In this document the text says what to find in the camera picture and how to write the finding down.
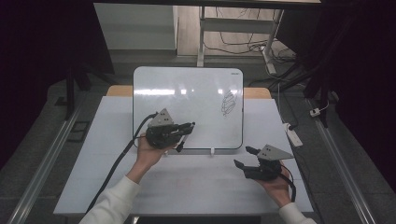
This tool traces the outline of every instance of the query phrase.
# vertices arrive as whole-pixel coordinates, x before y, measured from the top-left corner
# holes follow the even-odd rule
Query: floor
[[[242,40],[230,39],[228,41],[236,42]],[[210,44],[221,47],[219,40]],[[254,80],[270,78],[263,68],[262,57],[255,57],[254,55],[247,57],[213,56],[209,55],[209,51],[206,51],[206,53],[208,57],[205,59],[205,66],[239,68],[244,73],[244,85],[246,87]],[[116,74],[111,75],[111,77],[120,84],[133,84],[132,73],[138,66],[196,65],[195,56],[176,56],[166,53],[147,52],[136,55],[130,52],[111,51],[111,57],[116,70]],[[276,63],[275,66],[278,73],[282,74],[291,66],[291,63]],[[95,76],[90,76],[90,80],[92,82],[90,91],[82,92],[76,90],[78,97],[86,94],[86,100],[81,108],[81,113],[77,117],[77,122],[92,122],[97,106],[102,96],[106,95],[106,90],[109,87],[107,83]],[[275,79],[265,79],[265,81],[255,82],[251,85],[268,87],[274,81]],[[302,95],[304,85],[305,83],[301,83],[279,95],[276,88],[274,88],[272,96],[281,108],[283,120],[289,123],[298,123],[296,132],[304,143],[302,147],[294,148],[293,152],[299,163],[308,195],[315,210],[314,214],[307,215],[312,217],[317,223],[361,223],[361,218],[356,212],[355,205],[320,134],[318,122],[308,115],[311,106]],[[36,168],[63,124],[65,107],[57,105],[56,102],[60,97],[64,96],[64,81],[56,83],[49,88],[49,98],[41,115],[21,142],[14,156],[0,171],[0,223],[8,221]],[[316,99],[310,99],[310,103],[315,105],[318,102]],[[336,101],[332,99],[328,108],[329,131],[332,133],[349,171],[361,189],[376,223],[396,223],[395,193],[383,176],[376,170],[375,165],[364,149],[338,118],[334,110],[335,105]],[[42,190],[40,190],[25,223],[79,222],[80,217],[60,217],[52,214],[82,147],[83,141],[78,141],[79,138],[83,139],[84,134],[70,133],[68,135],[68,140],[64,143],[64,147],[54,163]],[[262,223],[283,222],[278,214],[270,214],[262,218]]]

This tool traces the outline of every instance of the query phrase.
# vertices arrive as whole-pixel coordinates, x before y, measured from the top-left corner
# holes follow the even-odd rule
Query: whiteboard frame
[[[229,147],[227,147],[227,146],[222,146],[222,145],[224,145],[224,140],[222,140],[222,143],[221,143],[221,141],[219,140],[219,143],[218,144],[213,144],[214,146],[211,146],[211,147],[209,147],[209,146],[205,146],[205,144],[207,144],[208,145],[208,143],[207,142],[205,142],[205,144],[203,144],[203,146],[202,147],[200,147],[200,146],[196,146],[197,144],[193,144],[193,145],[195,145],[195,146],[189,146],[189,142],[191,141],[191,139],[193,138],[193,134],[194,134],[194,131],[192,132],[192,134],[191,134],[191,136],[189,137],[189,140],[188,141],[186,141],[186,144],[185,144],[185,148],[184,149],[210,149],[210,148],[215,148],[215,149],[238,149],[238,148],[240,148],[242,145],[243,145],[243,141],[244,141],[244,86],[243,86],[243,72],[241,71],[241,70],[239,70],[239,69],[237,69],[237,68],[202,68],[202,67],[148,67],[148,66],[141,66],[141,67],[138,67],[138,68],[136,68],[136,70],[134,71],[134,92],[133,92],[133,99],[136,99],[136,91],[139,91],[139,87],[136,87],[136,83],[135,83],[135,74],[136,74],[136,71],[137,72],[139,72],[139,70],[140,69],[156,69],[157,71],[158,71],[158,69],[167,69],[168,71],[170,70],[170,69],[180,69],[181,71],[185,71],[185,70],[191,70],[191,71],[193,71],[193,70],[200,70],[200,72],[202,72],[202,70],[207,70],[208,72],[213,72],[213,71],[219,71],[222,75],[224,74],[224,73],[226,73],[225,71],[227,71],[227,72],[229,72],[230,73],[230,76],[232,76],[232,75],[236,75],[236,76],[238,76],[238,78],[240,79],[240,82],[239,82],[239,80],[238,80],[238,83],[233,83],[234,85],[236,85],[237,86],[237,89],[238,89],[238,93],[237,94],[235,94],[235,95],[237,95],[238,97],[240,97],[239,99],[237,99],[237,102],[238,103],[240,103],[241,105],[239,105],[238,106],[238,109],[240,109],[240,111],[241,112],[237,112],[237,119],[240,119],[241,121],[240,121],[240,133],[237,135],[237,138],[236,138],[236,141],[237,141],[237,143],[234,141],[234,143],[230,143],[230,146]],[[136,120],[136,117],[135,116],[137,116],[136,115],[136,113],[135,113],[135,106],[136,107],[138,107],[139,105],[136,105],[136,100],[133,100],[133,128],[132,128],[132,130],[133,130],[133,133],[137,130],[137,127],[139,126],[139,124],[140,123],[135,123],[134,121]],[[149,114],[152,114],[152,113],[155,113],[156,111],[152,111],[152,112],[149,112],[149,113],[147,113],[147,115],[146,116],[148,116]],[[175,117],[172,115],[172,113],[170,113],[170,115],[171,115],[171,117],[172,117],[172,119],[174,119],[174,122],[176,123],[176,124],[182,124],[182,123],[184,123],[184,122],[193,122],[193,121],[196,121],[196,120],[187,120],[187,121],[178,121],[177,119],[175,119]],[[140,133],[142,133],[142,132],[144,132],[146,129],[146,127],[147,127],[147,124],[150,122],[150,120],[148,120],[147,122],[146,122],[146,124],[145,125],[143,125],[142,126],[142,130],[140,131]],[[227,139],[233,139],[232,138],[232,135],[230,134],[230,135],[227,135]]]

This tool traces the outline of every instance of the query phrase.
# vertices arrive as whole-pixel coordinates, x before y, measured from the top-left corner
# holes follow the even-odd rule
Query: metal frame
[[[44,159],[41,161],[37,170],[35,171],[35,175],[27,186],[25,192],[20,198],[17,206],[14,209],[10,219],[7,224],[16,224],[16,223],[24,223],[26,218],[29,216],[29,213],[37,199],[40,190],[43,188],[44,183],[47,180],[48,175],[58,158],[59,153],[61,152],[62,147],[64,146],[64,142],[66,141],[67,135],[70,130],[73,128],[73,124],[76,121],[78,114],[81,110],[81,107],[86,99],[86,92],[83,92],[78,97],[78,105],[76,110],[71,115],[69,120],[65,120],[62,124],[62,127],[52,144],[49,147]]]
[[[205,7],[200,7],[200,36],[199,48],[197,57],[197,67],[204,66],[204,35],[208,32],[232,32],[232,33],[252,33],[252,34],[268,34],[268,41],[265,49],[262,51],[262,56],[265,60],[265,66],[270,75],[276,74],[274,65],[270,62],[269,55],[271,46],[274,42],[277,27],[279,26],[280,18],[283,10],[276,13],[273,21],[252,21],[243,19],[223,19],[223,18],[205,18]]]
[[[313,108],[309,100],[307,100],[306,103],[309,108]],[[326,145],[326,148],[329,150],[329,154],[332,158],[332,161],[334,162],[335,168],[337,169],[338,174],[340,175],[344,186],[346,187],[346,191],[349,193],[349,196],[355,205],[355,209],[361,218],[361,223],[375,224],[376,222],[373,212],[364,199],[361,189],[356,183],[352,173],[350,173],[347,163],[344,161],[337,144],[332,138],[332,134],[330,133],[329,129],[324,127],[323,123],[320,122],[319,119],[315,119],[315,123],[317,124],[319,133]]]

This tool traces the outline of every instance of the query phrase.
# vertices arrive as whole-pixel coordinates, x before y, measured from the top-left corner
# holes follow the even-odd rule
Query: gripper camera
[[[290,173],[291,180],[283,175],[283,165],[280,163],[280,160],[292,159],[294,157],[288,152],[282,151],[281,149],[272,147],[270,145],[265,145],[265,147],[261,150],[254,147],[246,147],[246,150],[248,153],[257,156],[257,159],[259,160],[259,166],[245,166],[244,163],[233,160],[235,166],[244,172],[245,178],[271,181],[277,177],[281,177],[290,185],[292,190],[291,201],[294,202],[296,197],[296,187],[294,186],[292,175]]]
[[[165,108],[148,124],[146,138],[152,147],[165,148],[178,143],[184,135],[182,142],[176,148],[177,152],[180,152],[194,125],[195,122],[175,124]]]

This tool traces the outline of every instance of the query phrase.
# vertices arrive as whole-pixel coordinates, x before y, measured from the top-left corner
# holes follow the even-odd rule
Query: human hand
[[[289,172],[282,166],[282,175],[289,178]],[[263,180],[255,180],[259,183],[265,191],[267,191],[268,195],[276,202],[279,208],[285,206],[288,203],[291,203],[291,199],[289,196],[289,184],[282,178],[277,177],[274,180],[263,181]]]
[[[151,168],[151,166],[155,165],[160,160],[165,151],[170,150],[177,145],[174,144],[170,147],[158,149],[152,147],[145,136],[145,133],[140,134],[136,162],[134,163],[131,171],[126,175],[136,184],[140,182],[143,175]]]

